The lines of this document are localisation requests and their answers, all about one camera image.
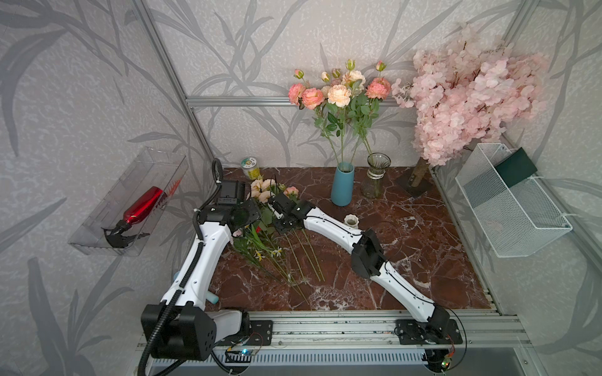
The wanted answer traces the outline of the pink peach rose stem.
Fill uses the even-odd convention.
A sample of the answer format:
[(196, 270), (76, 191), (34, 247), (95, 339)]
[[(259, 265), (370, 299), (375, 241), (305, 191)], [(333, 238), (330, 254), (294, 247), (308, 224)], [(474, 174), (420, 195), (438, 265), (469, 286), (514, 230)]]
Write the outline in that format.
[(288, 90), (289, 102), (300, 110), (308, 109), (314, 112), (314, 126), (320, 131), (321, 136), (329, 141), (335, 160), (339, 164), (342, 159), (340, 152), (335, 148), (333, 137), (340, 135), (340, 127), (329, 120), (330, 113), (327, 108), (331, 89), (330, 75), (326, 72), (323, 73), (322, 77), (326, 79), (326, 85), (322, 88), (312, 87), (300, 69), (294, 70), (293, 77), (299, 80), (299, 83), (292, 85)]

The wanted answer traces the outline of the cream rose cluster stem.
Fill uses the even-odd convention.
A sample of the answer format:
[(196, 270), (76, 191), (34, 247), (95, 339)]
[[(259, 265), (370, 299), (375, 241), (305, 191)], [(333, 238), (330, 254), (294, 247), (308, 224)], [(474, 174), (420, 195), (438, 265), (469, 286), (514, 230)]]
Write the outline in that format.
[(335, 68), (322, 78), (328, 85), (321, 90), (324, 101), (316, 109), (315, 125), (332, 148), (335, 162), (351, 163), (360, 139), (362, 111), (357, 102), (365, 90), (365, 76), (356, 69), (356, 61), (349, 59), (344, 71)]

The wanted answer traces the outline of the cream peach rose stem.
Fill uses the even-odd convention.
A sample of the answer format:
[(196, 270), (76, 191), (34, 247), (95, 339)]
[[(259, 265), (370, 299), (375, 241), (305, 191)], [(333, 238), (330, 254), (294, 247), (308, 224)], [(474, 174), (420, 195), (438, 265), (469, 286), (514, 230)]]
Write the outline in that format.
[(372, 148), (370, 146), (370, 142), (368, 141), (368, 135), (372, 128), (372, 124), (375, 118), (378, 117), (378, 114), (374, 114), (374, 111), (366, 105), (361, 105), (357, 108), (356, 116), (352, 121), (352, 126), (354, 129), (354, 134), (357, 136), (358, 141), (362, 142), (365, 146), (368, 154), (372, 154)]

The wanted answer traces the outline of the single pink rose stem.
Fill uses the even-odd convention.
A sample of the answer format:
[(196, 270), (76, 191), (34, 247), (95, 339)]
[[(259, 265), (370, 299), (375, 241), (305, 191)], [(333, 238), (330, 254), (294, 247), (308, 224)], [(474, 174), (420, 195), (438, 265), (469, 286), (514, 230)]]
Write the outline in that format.
[(352, 121), (356, 116), (357, 108), (359, 108), (361, 105), (368, 104), (368, 106), (370, 106), (370, 108), (374, 111), (374, 114), (378, 114), (379, 117), (381, 103), (391, 93), (390, 82), (382, 76), (382, 72), (386, 69), (386, 67), (387, 66), (384, 64), (384, 62), (379, 61), (376, 64), (376, 71), (378, 75), (373, 78), (367, 86), (365, 86), (365, 76), (359, 70), (349, 70), (347, 72), (347, 85), (350, 87), (352, 93), (350, 109), (347, 115), (349, 119), (351, 119), (350, 125), (353, 130), (353, 136), (356, 139), (352, 149), (351, 161), (354, 161), (357, 149), (360, 147), (360, 145), (363, 145), (362, 142), (358, 141), (352, 126)]

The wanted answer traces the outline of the teal ceramic vase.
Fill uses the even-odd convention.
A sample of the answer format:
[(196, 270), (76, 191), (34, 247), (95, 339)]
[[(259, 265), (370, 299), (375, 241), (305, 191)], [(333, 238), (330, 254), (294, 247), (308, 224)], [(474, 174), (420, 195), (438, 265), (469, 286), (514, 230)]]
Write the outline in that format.
[(345, 207), (351, 203), (354, 188), (354, 166), (349, 162), (340, 162), (335, 170), (331, 190), (334, 205)]

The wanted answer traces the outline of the small white yellow flowers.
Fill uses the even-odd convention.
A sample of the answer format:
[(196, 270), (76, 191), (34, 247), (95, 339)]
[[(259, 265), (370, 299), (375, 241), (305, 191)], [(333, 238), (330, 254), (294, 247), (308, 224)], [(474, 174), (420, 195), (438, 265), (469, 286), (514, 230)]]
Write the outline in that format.
[(279, 259), (282, 253), (282, 248), (258, 248), (254, 251), (254, 258), (260, 262), (265, 259)]

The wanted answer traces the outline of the white ribbed vase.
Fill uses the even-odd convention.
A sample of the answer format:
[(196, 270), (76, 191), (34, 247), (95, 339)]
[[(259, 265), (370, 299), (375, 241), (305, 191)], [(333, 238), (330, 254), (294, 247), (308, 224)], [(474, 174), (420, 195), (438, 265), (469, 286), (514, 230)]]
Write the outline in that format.
[(347, 215), (345, 216), (343, 223), (348, 227), (357, 229), (359, 225), (359, 218), (355, 215)]

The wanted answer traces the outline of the clear glass vase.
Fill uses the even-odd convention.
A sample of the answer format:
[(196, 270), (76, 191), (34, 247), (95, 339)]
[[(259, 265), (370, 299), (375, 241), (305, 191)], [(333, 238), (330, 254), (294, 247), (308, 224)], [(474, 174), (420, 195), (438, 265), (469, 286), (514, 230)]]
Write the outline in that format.
[(368, 170), (362, 182), (362, 194), (370, 199), (383, 195), (383, 179), (390, 167), (390, 157), (384, 153), (372, 153), (367, 157)]

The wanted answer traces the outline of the small pink rose stem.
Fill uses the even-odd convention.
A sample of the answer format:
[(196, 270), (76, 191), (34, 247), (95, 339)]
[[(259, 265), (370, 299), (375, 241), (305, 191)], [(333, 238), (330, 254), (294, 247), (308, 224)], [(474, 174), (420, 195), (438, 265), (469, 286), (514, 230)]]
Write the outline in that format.
[[(294, 202), (298, 202), (298, 200), (299, 200), (299, 190), (294, 186), (290, 186), (290, 187), (286, 188), (284, 191), (284, 194), (286, 197), (293, 200)], [(310, 236), (308, 235), (307, 231), (304, 229), (301, 230), (301, 233), (304, 235), (307, 246), (309, 247), (309, 251), (307, 252), (307, 257), (310, 259), (310, 264), (312, 265), (318, 280), (321, 282), (325, 282), (325, 277), (322, 272), (321, 265), (319, 263), (316, 252), (314, 250), (313, 244), (311, 243)]]

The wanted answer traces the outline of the pale peach rose cluster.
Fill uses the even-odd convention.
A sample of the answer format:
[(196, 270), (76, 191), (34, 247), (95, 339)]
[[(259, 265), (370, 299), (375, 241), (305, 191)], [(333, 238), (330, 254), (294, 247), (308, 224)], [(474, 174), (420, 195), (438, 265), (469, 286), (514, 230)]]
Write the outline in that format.
[(310, 259), (307, 257), (309, 247), (301, 230), (291, 230), (283, 235), (280, 235), (276, 231), (272, 224), (274, 213), (269, 202), (272, 196), (284, 193), (288, 187), (279, 183), (276, 179), (259, 178), (251, 183), (251, 191), (248, 198), (253, 198), (256, 201), (261, 214), (260, 219), (252, 225), (260, 226), (263, 230), (271, 233), (277, 244), (284, 249), (285, 265), (288, 267), (291, 279), (291, 283), (288, 286), (296, 288), (308, 282), (308, 277), (304, 273), (304, 267), (310, 266), (313, 269)]

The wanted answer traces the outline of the small tape roll jar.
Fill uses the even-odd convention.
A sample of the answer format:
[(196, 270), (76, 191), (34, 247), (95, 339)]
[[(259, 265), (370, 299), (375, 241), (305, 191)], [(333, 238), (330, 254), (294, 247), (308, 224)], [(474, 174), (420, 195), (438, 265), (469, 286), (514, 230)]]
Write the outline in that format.
[(247, 157), (241, 161), (241, 169), (249, 180), (258, 180), (261, 177), (258, 161), (254, 157)]

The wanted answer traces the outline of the dark green card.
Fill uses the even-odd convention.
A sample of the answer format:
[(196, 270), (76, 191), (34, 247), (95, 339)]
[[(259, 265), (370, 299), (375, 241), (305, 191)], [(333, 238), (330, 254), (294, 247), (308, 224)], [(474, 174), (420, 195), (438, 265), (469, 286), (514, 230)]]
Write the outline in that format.
[(508, 188), (516, 186), (538, 172), (536, 165), (523, 148), (514, 151), (494, 168)]

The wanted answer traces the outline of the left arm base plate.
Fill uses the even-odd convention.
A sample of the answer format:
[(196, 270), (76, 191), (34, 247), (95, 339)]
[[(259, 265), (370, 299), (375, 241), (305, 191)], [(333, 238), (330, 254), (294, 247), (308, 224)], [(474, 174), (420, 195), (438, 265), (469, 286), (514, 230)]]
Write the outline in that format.
[(246, 346), (270, 346), (274, 332), (274, 321), (250, 321)]

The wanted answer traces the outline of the aluminium front rail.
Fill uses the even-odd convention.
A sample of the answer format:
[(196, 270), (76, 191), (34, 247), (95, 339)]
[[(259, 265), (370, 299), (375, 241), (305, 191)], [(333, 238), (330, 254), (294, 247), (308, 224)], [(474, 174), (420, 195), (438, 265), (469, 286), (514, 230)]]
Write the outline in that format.
[[(517, 316), (495, 310), (455, 310), (462, 349), (529, 347), (531, 340)], [(400, 347), (395, 322), (409, 319), (405, 310), (252, 312), (253, 321), (272, 321), (265, 349), (393, 349)]]

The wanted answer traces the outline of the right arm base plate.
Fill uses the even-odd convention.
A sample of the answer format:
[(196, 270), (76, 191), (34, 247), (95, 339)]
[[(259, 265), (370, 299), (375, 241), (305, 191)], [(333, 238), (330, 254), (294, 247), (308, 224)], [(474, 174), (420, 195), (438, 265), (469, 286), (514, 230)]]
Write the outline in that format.
[(455, 320), (443, 326), (419, 323), (414, 320), (396, 320), (393, 333), (401, 345), (461, 345), (462, 330)]

